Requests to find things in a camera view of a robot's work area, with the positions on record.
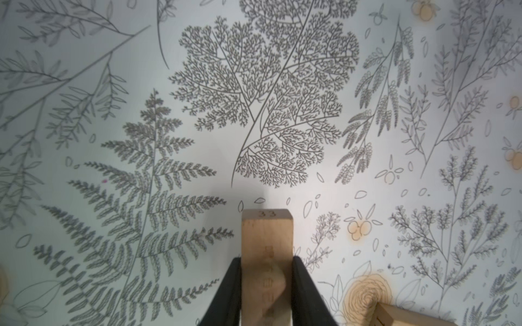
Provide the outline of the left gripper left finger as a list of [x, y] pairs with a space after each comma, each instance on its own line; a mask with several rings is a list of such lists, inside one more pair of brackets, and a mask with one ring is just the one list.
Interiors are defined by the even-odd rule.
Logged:
[[241, 258], [234, 258], [200, 326], [238, 326], [241, 316]]

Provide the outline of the wooden block top horizontal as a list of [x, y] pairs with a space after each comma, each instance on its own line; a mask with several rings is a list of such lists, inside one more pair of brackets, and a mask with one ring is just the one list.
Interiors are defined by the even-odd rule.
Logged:
[[294, 221], [287, 209], [248, 209], [241, 220], [241, 324], [290, 325]]

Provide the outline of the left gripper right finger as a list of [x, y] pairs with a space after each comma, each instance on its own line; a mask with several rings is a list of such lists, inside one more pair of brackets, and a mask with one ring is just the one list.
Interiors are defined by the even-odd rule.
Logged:
[[292, 260], [293, 326], [337, 326], [301, 258]]

